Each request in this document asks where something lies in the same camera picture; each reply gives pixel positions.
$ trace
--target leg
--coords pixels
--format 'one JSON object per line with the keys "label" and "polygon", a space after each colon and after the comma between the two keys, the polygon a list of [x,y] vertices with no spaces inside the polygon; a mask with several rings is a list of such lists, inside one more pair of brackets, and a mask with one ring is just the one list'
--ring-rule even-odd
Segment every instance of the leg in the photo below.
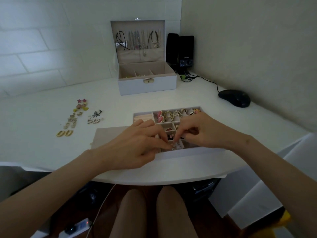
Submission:
{"label": "leg", "polygon": [[129,190],[121,201],[109,238],[146,237],[146,202],[143,194]]}
{"label": "leg", "polygon": [[185,203],[173,187],[165,186],[159,193],[156,201],[156,216],[159,238],[198,238]]}

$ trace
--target gold hoop earring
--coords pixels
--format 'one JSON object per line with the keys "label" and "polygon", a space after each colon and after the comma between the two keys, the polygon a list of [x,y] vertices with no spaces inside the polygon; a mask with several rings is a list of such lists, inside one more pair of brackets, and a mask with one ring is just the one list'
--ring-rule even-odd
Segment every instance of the gold hoop earring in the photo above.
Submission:
{"label": "gold hoop earring", "polygon": [[72,130],[67,130],[65,133],[65,136],[70,136],[72,135],[73,131]]}
{"label": "gold hoop earring", "polygon": [[65,134],[65,131],[63,131],[63,130],[61,130],[61,131],[59,131],[58,133],[57,133],[57,137],[61,137],[61,136],[63,136]]}

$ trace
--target white jewelry box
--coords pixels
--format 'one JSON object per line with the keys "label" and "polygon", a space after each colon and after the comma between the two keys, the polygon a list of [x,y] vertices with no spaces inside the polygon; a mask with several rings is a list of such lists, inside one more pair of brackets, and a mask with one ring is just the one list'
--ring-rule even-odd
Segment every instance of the white jewelry box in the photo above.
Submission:
{"label": "white jewelry box", "polygon": [[[199,109],[202,111],[201,107],[190,107],[185,108],[186,112],[183,112],[181,115],[182,117],[189,115],[194,109]],[[167,111],[170,111],[172,114],[176,111],[181,111],[182,108],[179,109],[169,109],[169,110],[162,110],[163,113],[166,113]],[[179,125],[180,123],[180,117],[175,116],[174,120],[170,122],[158,122],[158,116],[157,114],[160,111],[152,111],[152,112],[143,112],[143,113],[134,113],[133,114],[133,122],[137,121],[138,119],[142,119],[143,121],[147,121],[149,119],[154,120],[156,125],[161,125],[167,135],[175,134],[176,133],[176,125]],[[114,127],[114,128],[98,128],[95,133],[95,137],[93,139],[93,143],[91,148],[97,148],[103,144],[106,144],[113,140],[116,136],[118,136],[122,131],[124,131],[128,126],[124,127]],[[196,156],[200,154],[206,154],[206,153],[214,153],[214,152],[222,152],[224,149],[220,148],[205,148],[205,147],[199,147],[197,145],[190,144],[186,142],[183,138],[179,141],[180,146],[182,149],[177,150],[161,150],[161,152],[157,153],[155,156],[155,159],[169,159],[169,158],[177,158],[177,157],[184,157],[184,156]]]}
{"label": "white jewelry box", "polygon": [[111,28],[120,95],[176,89],[176,73],[164,60],[164,20],[111,21]]}

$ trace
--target speaker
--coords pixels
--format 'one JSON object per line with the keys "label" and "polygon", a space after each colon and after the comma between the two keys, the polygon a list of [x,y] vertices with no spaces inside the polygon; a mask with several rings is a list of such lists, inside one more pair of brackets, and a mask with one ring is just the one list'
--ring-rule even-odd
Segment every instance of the speaker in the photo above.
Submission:
{"label": "speaker", "polygon": [[194,36],[179,37],[179,66],[189,68],[193,65]]}
{"label": "speaker", "polygon": [[169,64],[178,64],[178,47],[179,35],[177,33],[169,33],[166,41],[166,62]]}

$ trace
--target desk surface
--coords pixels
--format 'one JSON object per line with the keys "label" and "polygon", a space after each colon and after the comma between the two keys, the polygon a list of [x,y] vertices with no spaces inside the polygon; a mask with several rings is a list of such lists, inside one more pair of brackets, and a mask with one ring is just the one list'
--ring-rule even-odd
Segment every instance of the desk surface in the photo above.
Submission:
{"label": "desk surface", "polygon": [[[78,117],[74,133],[56,137],[78,99],[87,99],[89,110]],[[70,162],[90,143],[97,128],[132,124],[133,113],[201,106],[216,120],[254,136],[273,152],[285,148],[307,130],[254,104],[237,108],[217,95],[216,86],[203,79],[177,81],[176,90],[120,96],[117,80],[105,79],[19,96],[0,102],[0,165],[55,170]],[[102,110],[99,124],[87,124],[94,110]],[[132,185],[159,185],[203,180],[245,166],[230,151],[212,156],[154,160],[135,170],[110,171],[95,180]]]}

